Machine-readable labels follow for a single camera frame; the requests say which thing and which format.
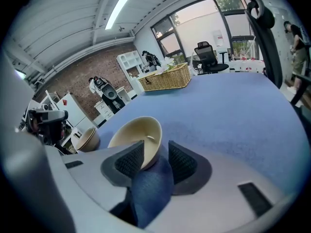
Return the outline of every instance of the office chair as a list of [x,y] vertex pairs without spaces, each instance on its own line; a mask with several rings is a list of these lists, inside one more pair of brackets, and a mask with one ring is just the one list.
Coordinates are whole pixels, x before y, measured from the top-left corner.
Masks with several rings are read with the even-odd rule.
[[224,64],[224,54],[226,52],[221,53],[223,56],[223,63],[219,64],[214,55],[213,47],[207,41],[199,42],[198,47],[194,50],[200,58],[204,73],[217,73],[229,67],[229,65]]
[[[258,17],[254,18],[251,15],[252,9],[255,9]],[[266,77],[270,79],[279,89],[282,86],[283,76],[280,59],[278,56],[276,42],[271,32],[274,26],[275,19],[271,11],[264,6],[262,0],[251,0],[245,10],[246,17],[251,25],[256,40],[258,41],[263,60],[265,63]],[[300,88],[291,101],[297,115],[299,116],[307,137],[309,144],[311,143],[311,111],[305,106],[297,107],[296,104],[306,91],[307,87],[311,85],[311,79],[297,74],[297,77],[302,81]]]

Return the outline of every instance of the white cabinet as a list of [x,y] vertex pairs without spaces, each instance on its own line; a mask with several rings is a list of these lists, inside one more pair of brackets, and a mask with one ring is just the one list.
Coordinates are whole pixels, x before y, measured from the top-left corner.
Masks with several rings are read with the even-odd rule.
[[95,125],[93,124],[93,122],[88,119],[87,117],[83,118],[81,122],[79,122],[76,126],[75,126],[80,132],[84,133],[85,131],[87,131],[89,128],[95,127]]
[[114,114],[112,112],[110,112],[106,117],[105,119],[108,121]]
[[127,105],[130,101],[132,101],[131,97],[127,94],[126,90],[124,89],[124,86],[120,87],[118,90],[116,90],[118,96],[122,101]]
[[73,94],[67,93],[56,105],[58,109],[68,111],[67,121],[81,133],[96,127]]
[[108,107],[107,104],[105,104],[104,101],[99,101],[96,105],[95,105],[96,110],[98,110],[98,112],[106,119],[106,116],[110,113],[112,113],[112,111],[110,110],[110,108]]
[[128,79],[129,83],[131,84],[132,88],[134,89],[135,93],[139,95],[141,93],[141,90],[137,87],[136,82],[133,81],[128,74],[128,70],[132,68],[136,68],[139,75],[142,75],[144,73],[142,71],[143,62],[141,60],[139,53],[137,51],[133,51],[133,52],[127,52],[124,54],[120,54],[117,56],[117,61],[122,71],[124,72],[126,78]]

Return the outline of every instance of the black rubber pad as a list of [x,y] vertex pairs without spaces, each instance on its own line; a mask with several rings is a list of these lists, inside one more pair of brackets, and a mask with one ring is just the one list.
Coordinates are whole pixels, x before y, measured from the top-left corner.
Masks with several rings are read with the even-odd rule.
[[70,168],[73,168],[73,167],[76,167],[82,164],[83,164],[82,161],[73,161],[73,162],[66,163],[65,166],[67,167],[67,169],[70,169]]
[[241,184],[238,185],[238,188],[258,217],[265,214],[272,208],[272,204],[259,191],[254,183],[249,182],[246,184]]
[[169,162],[173,170],[174,184],[180,183],[196,172],[198,163],[174,145],[169,147]]
[[140,171],[144,162],[144,144],[139,144],[135,149],[125,154],[115,162],[115,168],[130,179]]
[[169,141],[169,163],[173,170],[173,195],[196,193],[212,174],[212,166],[205,157],[174,141]]
[[102,174],[115,186],[131,187],[144,162],[144,141],[111,155],[101,165]]

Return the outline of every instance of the blue tablecloth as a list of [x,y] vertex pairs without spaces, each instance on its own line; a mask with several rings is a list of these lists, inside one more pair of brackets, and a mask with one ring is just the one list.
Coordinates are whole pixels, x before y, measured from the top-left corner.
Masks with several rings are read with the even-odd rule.
[[168,141],[230,154],[247,162],[284,193],[297,191],[309,171],[310,149],[290,103],[262,74],[224,73],[193,77],[186,88],[146,92],[99,128],[100,148],[140,116],[162,126]]

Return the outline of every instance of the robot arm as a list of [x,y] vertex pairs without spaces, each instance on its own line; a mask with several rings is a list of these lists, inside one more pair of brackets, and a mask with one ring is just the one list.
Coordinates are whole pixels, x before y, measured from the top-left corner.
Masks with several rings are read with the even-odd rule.
[[53,145],[64,138],[67,118],[67,111],[44,111],[42,108],[34,108],[27,113],[26,129],[42,144]]

